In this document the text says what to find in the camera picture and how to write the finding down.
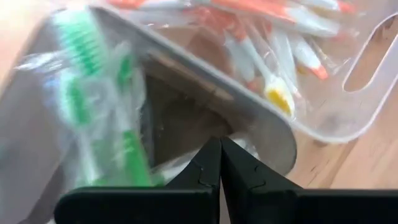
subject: black object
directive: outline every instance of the black object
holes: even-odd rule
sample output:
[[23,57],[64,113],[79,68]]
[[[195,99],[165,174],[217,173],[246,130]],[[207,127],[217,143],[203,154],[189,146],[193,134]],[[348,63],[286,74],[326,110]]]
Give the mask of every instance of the black object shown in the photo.
[[57,224],[197,223],[220,219],[221,144],[210,139],[165,187],[82,188],[57,204]]
[[74,190],[55,221],[218,223],[220,173],[231,224],[398,223],[398,191],[305,190],[228,138],[210,139],[165,187]]

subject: plastic bin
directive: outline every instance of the plastic bin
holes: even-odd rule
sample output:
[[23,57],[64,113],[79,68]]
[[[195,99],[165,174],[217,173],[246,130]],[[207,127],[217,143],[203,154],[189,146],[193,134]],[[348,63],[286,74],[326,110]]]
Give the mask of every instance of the plastic bin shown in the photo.
[[[154,32],[148,27],[143,27],[129,20],[128,14],[122,13],[119,16],[131,22],[133,26],[139,27],[140,30],[152,36],[156,41],[166,45],[179,57],[195,64],[199,70],[197,74],[231,94],[236,105],[245,105],[250,101],[250,103],[255,103],[264,109],[275,112],[293,127],[317,140],[323,142],[348,142],[363,134],[370,127],[398,77],[398,66],[396,65],[398,40],[395,39],[371,81],[361,90],[345,91],[344,85],[376,28],[398,13],[398,1],[396,0],[360,2],[369,4],[368,9],[370,9],[366,12],[367,15],[363,17],[363,20],[356,26],[361,31],[360,37],[356,40],[361,47],[358,48],[353,58],[347,61],[334,77],[324,82],[319,82],[315,79],[306,80],[308,82],[303,84],[303,89],[305,89],[304,95],[308,100],[308,107],[305,113],[298,114],[294,119],[284,115],[270,103],[248,91],[225,74],[224,72],[228,71],[226,68],[228,63],[223,60],[223,54],[215,53],[217,46],[209,44],[204,49],[203,41],[205,40],[201,40],[202,49],[195,48],[198,43],[195,39],[202,34],[200,30],[166,29]],[[113,11],[115,14],[118,13],[111,6],[103,7]]]
[[[161,37],[162,40],[159,41],[158,35],[155,34],[152,38],[152,33],[148,34],[120,20],[108,11],[94,9],[93,12],[106,35],[112,37],[110,39],[117,42],[120,36],[130,37],[130,41],[138,47],[137,50],[148,55],[144,65],[146,73],[150,75],[147,79],[150,98],[148,107],[154,118],[155,129],[162,125],[163,133],[170,134],[180,128],[176,118],[184,121],[186,117],[177,113],[183,110],[168,105],[172,105],[175,99],[182,99],[188,102],[182,104],[188,105],[185,106],[188,113],[182,114],[191,116],[193,110],[189,106],[192,106],[199,108],[200,113],[197,114],[212,114],[208,117],[214,117],[220,123],[215,131],[206,132],[207,135],[245,133],[263,162],[280,174],[286,174],[291,170],[296,158],[295,140],[290,128],[276,115],[253,101],[245,100],[246,96],[234,88],[225,91],[200,79],[202,75],[213,75],[193,63],[190,58],[185,58],[178,49],[174,51],[175,49],[165,44]],[[24,55],[54,52],[59,49],[53,27],[47,20],[32,38]],[[17,65],[23,60],[22,55]],[[175,70],[167,67],[171,62]],[[57,133],[65,127],[57,125],[56,114],[48,108],[52,102],[48,101],[49,97],[46,97],[42,84],[40,75],[35,71],[14,70],[12,80],[0,101],[2,224],[47,223],[59,196],[68,190],[64,175],[67,171],[62,164],[73,156],[73,153],[60,149],[60,142],[68,139],[60,139]],[[244,104],[237,105],[233,99],[240,99]],[[165,110],[162,108],[169,108],[166,110],[174,115],[174,119],[167,116],[167,119],[163,119]],[[180,139],[185,140],[185,144],[179,145],[178,148],[185,151],[198,149],[208,140],[206,135],[195,140],[187,139],[192,132],[189,130],[184,133],[180,128],[181,136],[173,135],[174,145],[167,147],[155,138],[155,157],[157,154],[161,157],[156,160],[162,162],[181,155],[183,151],[172,151],[173,148],[177,148]]]

